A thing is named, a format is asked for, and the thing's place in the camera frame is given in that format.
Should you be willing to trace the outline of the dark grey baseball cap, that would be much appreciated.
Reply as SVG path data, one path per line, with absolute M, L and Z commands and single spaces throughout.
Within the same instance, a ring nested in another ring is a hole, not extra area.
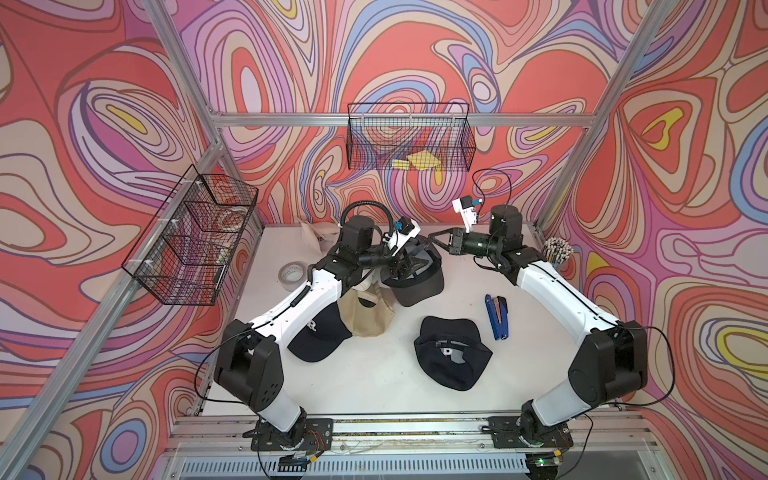
M 429 267 L 420 270 L 417 275 L 409 278 L 402 278 L 401 270 L 394 272 L 388 268 L 382 268 L 380 282 L 393 292 L 396 300 L 402 306 L 411 307 L 443 291 L 445 281 L 442 271 L 442 257 L 436 247 L 423 235 L 410 239 L 403 250 L 406 257 L 429 257 Z

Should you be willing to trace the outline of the tan khaki baseball cap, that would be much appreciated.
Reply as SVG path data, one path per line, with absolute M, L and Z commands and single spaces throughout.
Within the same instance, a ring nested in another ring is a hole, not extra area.
M 367 290 L 350 289 L 337 302 L 343 325 L 355 337 L 384 334 L 394 319 L 394 309 L 378 284 Z

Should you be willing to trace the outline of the cream baseball cap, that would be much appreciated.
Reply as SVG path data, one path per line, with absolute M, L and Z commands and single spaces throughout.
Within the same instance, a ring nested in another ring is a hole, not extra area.
M 301 222 L 301 235 L 304 244 L 313 252 L 326 254 L 337 242 L 340 227 L 332 222 Z

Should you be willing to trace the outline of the black cap with white logo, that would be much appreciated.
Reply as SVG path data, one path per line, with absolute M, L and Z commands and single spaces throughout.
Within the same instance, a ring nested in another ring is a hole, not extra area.
M 320 311 L 288 344 L 298 359 L 317 363 L 330 356 L 352 333 L 342 321 L 337 303 Z

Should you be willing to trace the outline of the light beige baseball cap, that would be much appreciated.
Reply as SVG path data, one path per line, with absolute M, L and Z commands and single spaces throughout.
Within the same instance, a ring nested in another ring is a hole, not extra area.
M 369 270 L 362 278 L 361 282 L 355 286 L 355 289 L 360 291 L 366 291 L 373 285 L 376 285 L 380 280 L 380 269 Z

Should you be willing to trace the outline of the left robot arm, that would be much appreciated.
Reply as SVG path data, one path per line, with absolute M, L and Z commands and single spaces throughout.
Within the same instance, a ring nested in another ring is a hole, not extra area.
M 346 207 L 337 241 L 308 268 L 306 280 L 262 315 L 226 327 L 213 380 L 257 414 L 255 442 L 285 450 L 307 445 L 307 413 L 284 389 L 283 351 L 305 339 L 311 323 L 374 273 L 414 270 L 420 226 L 408 217 L 385 216 L 388 229 L 376 239 L 374 220 Z

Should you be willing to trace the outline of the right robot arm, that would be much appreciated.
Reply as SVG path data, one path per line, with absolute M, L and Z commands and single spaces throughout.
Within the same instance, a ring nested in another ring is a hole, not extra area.
M 491 210 L 485 233 L 474 231 L 481 200 L 465 196 L 453 202 L 462 226 L 444 230 L 430 241 L 451 255 L 487 258 L 493 270 L 537 300 L 577 346 L 565 380 L 523 404 L 513 432 L 532 448 L 563 433 L 567 422 L 610 400 L 643 389 L 648 381 L 646 330 L 622 322 L 571 286 L 539 250 L 523 242 L 522 215 L 511 205 Z

